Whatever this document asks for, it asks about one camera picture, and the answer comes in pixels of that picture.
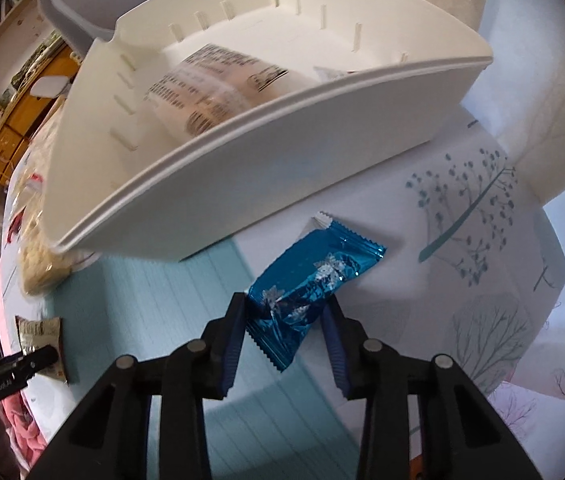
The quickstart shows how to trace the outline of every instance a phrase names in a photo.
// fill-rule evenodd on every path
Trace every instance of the blue candy wrapper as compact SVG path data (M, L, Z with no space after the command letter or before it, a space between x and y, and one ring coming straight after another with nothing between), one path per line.
M249 288L246 329L283 371L293 361L325 300L378 263L386 248L323 213Z

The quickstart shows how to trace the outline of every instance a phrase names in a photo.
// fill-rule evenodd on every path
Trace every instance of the wooden desk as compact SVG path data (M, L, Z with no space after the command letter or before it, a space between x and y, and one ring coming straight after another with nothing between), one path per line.
M16 98L6 108L0 122L0 185L7 186L14 168L29 146L31 136L53 105L53 99L32 96L29 91L41 77L64 75L72 78L78 64L69 56L71 49L62 44L19 89Z

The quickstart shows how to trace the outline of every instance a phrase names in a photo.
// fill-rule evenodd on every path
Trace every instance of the beige snack packet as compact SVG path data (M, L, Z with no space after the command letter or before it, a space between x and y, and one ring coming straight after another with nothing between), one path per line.
M16 316L16 328L22 353L27 355L43 346L51 345L58 352L55 364L38 372L57 381L67 382L67 374L63 364L62 352L62 320L59 317L29 321L24 317Z
M184 144L251 108L314 84L300 73L207 44L152 85L144 102Z

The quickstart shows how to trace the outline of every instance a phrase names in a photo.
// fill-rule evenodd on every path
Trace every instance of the pink fabric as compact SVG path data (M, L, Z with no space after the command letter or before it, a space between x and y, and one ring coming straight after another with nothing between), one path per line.
M10 355L11 341L9 340L9 331L7 329L5 304L3 303L2 284L0 278L0 346L2 346L5 355ZM26 460L29 466L34 465L38 457L47 447L47 442L40 433L38 424L29 410L26 400L21 392L13 394L2 400L5 410L6 423L13 429L13 434L8 431L12 437L12 442L18 446L18 450Z

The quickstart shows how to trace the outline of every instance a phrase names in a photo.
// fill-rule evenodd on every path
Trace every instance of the teal stripe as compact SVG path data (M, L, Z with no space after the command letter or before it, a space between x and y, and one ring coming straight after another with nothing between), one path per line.
M120 354L145 360L199 337L224 315L235 291L253 281L232 240L183 262L102 257L48 299L64 318L70 388L82 398ZM152 404L149 478L157 477L160 401ZM245 337L234 387L206 401L210 462L216 478L353 478L357 445L296 359L280 374Z

